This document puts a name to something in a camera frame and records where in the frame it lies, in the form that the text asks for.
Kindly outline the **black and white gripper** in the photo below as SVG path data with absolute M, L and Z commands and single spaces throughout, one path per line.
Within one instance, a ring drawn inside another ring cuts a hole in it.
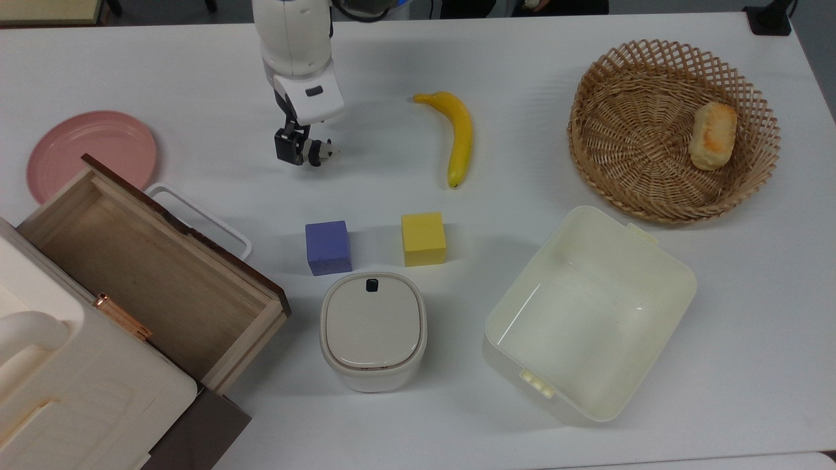
M 311 125 L 340 115 L 346 107 L 338 87 L 334 60 L 329 60 L 322 69 L 306 76 L 285 76 L 273 72 L 272 88 L 286 116 L 284 126 L 274 135 L 278 160 L 292 165 L 307 163 L 315 166 L 310 160 Z

